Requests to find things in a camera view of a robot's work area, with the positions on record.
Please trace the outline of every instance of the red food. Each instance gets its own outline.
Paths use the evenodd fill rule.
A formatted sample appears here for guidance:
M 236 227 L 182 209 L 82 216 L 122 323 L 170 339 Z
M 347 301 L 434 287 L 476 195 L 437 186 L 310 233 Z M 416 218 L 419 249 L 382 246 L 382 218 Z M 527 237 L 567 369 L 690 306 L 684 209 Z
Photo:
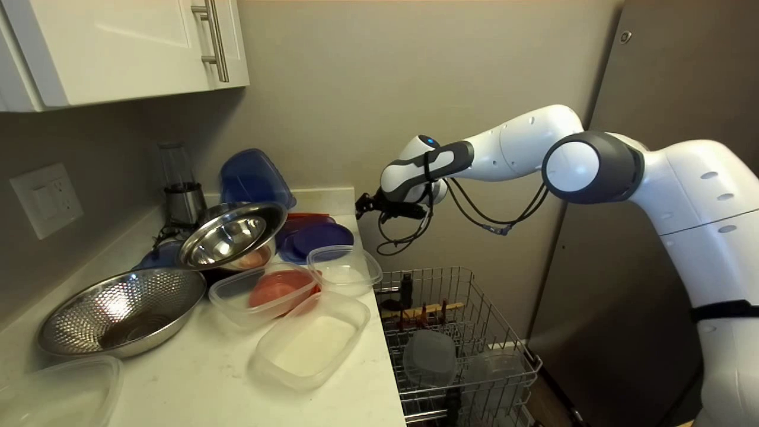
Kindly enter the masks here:
M 309 287 L 312 276 L 306 270 L 274 270 L 258 279 L 247 306 L 260 306 L 274 299 L 281 299 L 288 292 Z

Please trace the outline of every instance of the wall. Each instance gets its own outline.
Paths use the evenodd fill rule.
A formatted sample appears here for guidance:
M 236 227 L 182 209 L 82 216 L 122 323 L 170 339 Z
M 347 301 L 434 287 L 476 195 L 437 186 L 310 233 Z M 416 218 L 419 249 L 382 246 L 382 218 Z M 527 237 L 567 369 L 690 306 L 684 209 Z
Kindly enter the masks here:
M 215 190 L 220 164 L 260 146 L 291 186 L 375 192 L 380 171 L 416 133 L 440 141 L 561 101 L 579 113 L 600 69 L 618 0 L 240 0 L 252 66 L 245 93 L 172 100 L 153 113 L 158 138 L 191 144 L 197 174 Z M 536 178 L 471 183 L 475 199 L 511 218 Z M 509 237 L 464 222 L 451 202 L 383 268 L 467 265 L 523 335 L 559 203 L 548 199 Z M 365 246 L 377 244 L 362 218 Z
M 144 115 L 0 113 L 0 326 L 157 202 Z M 10 178 L 61 161 L 82 218 L 37 240 Z

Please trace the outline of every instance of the white countertop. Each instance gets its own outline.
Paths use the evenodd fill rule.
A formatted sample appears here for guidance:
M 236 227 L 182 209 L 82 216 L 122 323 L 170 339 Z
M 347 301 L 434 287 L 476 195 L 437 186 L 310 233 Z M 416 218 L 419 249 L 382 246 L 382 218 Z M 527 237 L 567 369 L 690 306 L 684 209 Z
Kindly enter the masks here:
M 297 199 L 297 210 L 329 212 L 337 222 L 352 230 L 360 244 L 352 216 L 352 190 L 306 190 L 297 192 Z M 134 225 L 134 230 L 144 233 L 144 222 L 150 222 L 150 218 Z M 52 294 L 50 299 L 57 299 L 68 292 L 64 287 Z M 375 295 L 365 294 L 360 301 L 373 316 L 356 349 L 319 388 L 306 394 L 252 378 L 247 363 L 267 326 L 255 331 L 229 329 L 212 316 L 210 302 L 201 301 L 184 329 L 170 340 L 122 363 L 122 381 L 111 427 L 406 425 Z M 23 329 L 26 335 L 33 331 L 31 317 L 39 317 L 39 312 L 50 308 L 37 308 L 37 312 L 29 312 L 26 320 L 1 329 L 0 350 L 4 352 L 10 343 L 29 343 L 29 336 L 22 336 Z M 10 359 L 1 357 L 0 368 L 11 368 L 11 363 L 17 363 L 17 369 L 23 369 L 23 349 L 17 349 Z

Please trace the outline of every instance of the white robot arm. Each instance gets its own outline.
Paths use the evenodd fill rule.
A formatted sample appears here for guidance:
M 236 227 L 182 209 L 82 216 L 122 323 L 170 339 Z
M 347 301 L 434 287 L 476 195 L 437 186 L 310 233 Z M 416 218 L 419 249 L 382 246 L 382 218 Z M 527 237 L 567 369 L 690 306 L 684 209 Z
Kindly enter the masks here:
M 705 356 L 700 427 L 759 425 L 759 180 L 721 141 L 658 151 L 615 133 L 583 133 L 569 107 L 546 107 L 475 138 L 412 138 L 357 212 L 425 216 L 440 178 L 511 180 L 541 172 L 574 203 L 632 202 L 651 219 L 684 282 Z

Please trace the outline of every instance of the wire dish rack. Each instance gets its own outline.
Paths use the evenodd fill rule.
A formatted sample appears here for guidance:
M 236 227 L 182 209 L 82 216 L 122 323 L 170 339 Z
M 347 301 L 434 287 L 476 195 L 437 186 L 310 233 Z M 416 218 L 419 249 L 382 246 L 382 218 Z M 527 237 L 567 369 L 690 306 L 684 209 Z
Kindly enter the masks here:
M 383 275 L 375 294 L 408 425 L 533 425 L 523 402 L 543 363 L 492 310 L 470 270 L 393 270 Z M 402 352 L 419 329 L 453 339 L 454 374 L 451 381 L 419 383 L 402 372 Z

